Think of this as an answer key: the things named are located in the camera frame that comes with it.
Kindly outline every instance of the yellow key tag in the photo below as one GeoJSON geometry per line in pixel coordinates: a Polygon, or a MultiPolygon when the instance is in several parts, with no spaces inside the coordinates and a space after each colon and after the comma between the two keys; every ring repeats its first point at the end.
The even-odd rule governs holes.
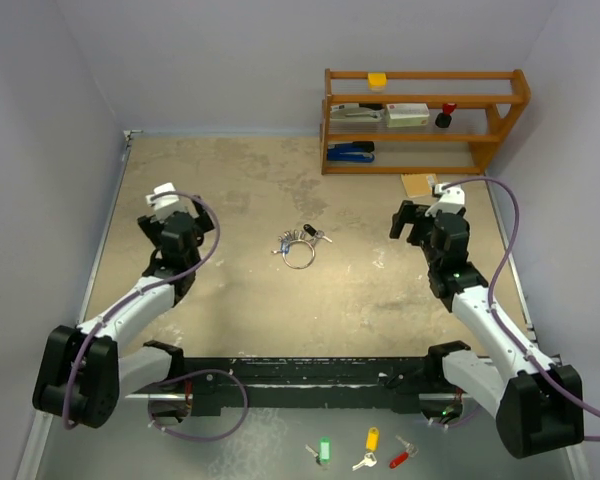
{"type": "Polygon", "coordinates": [[[376,427],[371,427],[369,429],[369,434],[367,435],[367,450],[370,452],[375,452],[376,448],[378,448],[378,437],[380,436],[380,430],[376,427]]]}

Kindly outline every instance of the wooden rack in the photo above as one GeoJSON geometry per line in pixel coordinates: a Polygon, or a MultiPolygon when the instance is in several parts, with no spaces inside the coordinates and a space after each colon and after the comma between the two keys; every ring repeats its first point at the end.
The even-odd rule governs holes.
{"type": "Polygon", "coordinates": [[[387,84],[392,80],[504,80],[511,84],[511,93],[505,95],[475,94],[384,94],[373,93],[332,93],[333,82],[338,80],[358,80],[366,82],[367,72],[325,71],[325,98],[322,102],[322,123],[320,139],[322,151],[322,173],[470,173],[483,174],[495,153],[524,111],[531,99],[531,90],[522,70],[512,72],[386,72],[387,84]],[[486,115],[485,133],[458,133],[451,129],[435,126],[427,132],[421,127],[388,128],[384,123],[336,124],[330,121],[332,105],[343,103],[426,103],[430,109],[440,109],[445,103],[456,103],[458,109],[483,110],[486,115]],[[497,105],[510,105],[509,111],[501,117],[497,105]],[[336,166],[327,163],[329,143],[370,140],[377,142],[467,142],[473,158],[473,166],[457,167],[381,167],[336,166]]]}

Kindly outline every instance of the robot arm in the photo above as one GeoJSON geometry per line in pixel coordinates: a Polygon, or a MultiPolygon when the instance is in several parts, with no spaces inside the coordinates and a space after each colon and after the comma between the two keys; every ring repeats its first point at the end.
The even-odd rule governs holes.
{"type": "Polygon", "coordinates": [[[493,366],[467,345],[454,342],[431,347],[442,377],[471,395],[496,420],[500,438],[517,458],[579,443],[584,438],[582,410],[551,388],[505,334],[492,316],[495,309],[505,327],[524,342],[542,368],[565,389],[582,398],[582,383],[571,366],[558,366],[530,342],[494,300],[489,305],[488,282],[467,261],[469,223],[464,219],[464,192],[458,186],[433,189],[433,206],[404,201],[393,216],[391,238],[405,224],[413,225],[407,242],[422,248],[429,265],[429,285],[447,310],[464,323],[486,349],[493,366]]]}
{"type": "MultiPolygon", "coordinates": [[[[165,184],[156,188],[154,195],[169,191],[174,191],[173,185],[165,184]]],[[[132,355],[118,358],[119,351],[189,291],[195,272],[186,272],[200,262],[198,247],[204,241],[204,234],[214,228],[207,212],[195,202],[198,215],[194,218],[176,195],[165,195],[155,201],[152,198],[153,195],[147,196],[153,215],[140,217],[138,225],[155,250],[142,277],[122,298],[136,292],[140,295],[121,308],[111,307],[77,327],[59,326],[51,332],[33,394],[35,408],[62,414],[73,360],[94,329],[96,333],[71,394],[70,419],[74,422],[97,428],[111,416],[120,396],[183,373],[182,350],[156,341],[146,343],[132,355]],[[168,283],[145,291],[147,286],[164,280],[168,283]],[[102,325],[109,310],[113,315],[102,325]]]]}

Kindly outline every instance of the key ring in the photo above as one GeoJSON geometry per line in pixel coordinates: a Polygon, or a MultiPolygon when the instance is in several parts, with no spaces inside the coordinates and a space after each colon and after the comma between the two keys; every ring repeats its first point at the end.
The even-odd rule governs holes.
{"type": "Polygon", "coordinates": [[[282,260],[284,260],[284,263],[286,263],[287,267],[289,267],[289,268],[293,268],[294,270],[304,270],[305,268],[309,267],[313,263],[313,261],[316,259],[315,248],[313,248],[313,245],[311,243],[307,242],[306,240],[300,240],[300,239],[291,240],[287,245],[289,246],[289,248],[282,251],[282,260]],[[291,245],[296,245],[299,243],[304,243],[307,247],[309,247],[309,249],[311,250],[311,260],[309,260],[309,262],[306,265],[301,265],[301,266],[291,265],[289,263],[289,261],[287,260],[287,253],[289,253],[289,251],[291,250],[291,245]]]}

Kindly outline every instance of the tabletop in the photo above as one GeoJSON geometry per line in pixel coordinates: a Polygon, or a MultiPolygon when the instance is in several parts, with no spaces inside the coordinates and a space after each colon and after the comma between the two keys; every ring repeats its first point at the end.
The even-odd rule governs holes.
{"type": "MultiPolygon", "coordinates": [[[[484,354],[434,298],[422,251],[405,242],[406,232],[389,239],[391,216],[406,198],[399,176],[321,176],[319,164],[317,138],[134,139],[87,318],[129,291],[147,266],[152,245],[136,219],[151,212],[145,195],[172,182],[217,213],[220,244],[188,295],[129,351],[156,339],[187,356],[420,356],[462,340],[484,354]],[[305,223],[333,243],[318,242],[313,265],[292,270],[271,250],[305,223]]],[[[504,253],[491,199],[482,182],[463,188],[469,259],[489,279],[504,253]]],[[[496,296],[526,331],[510,268],[496,296]]]]}

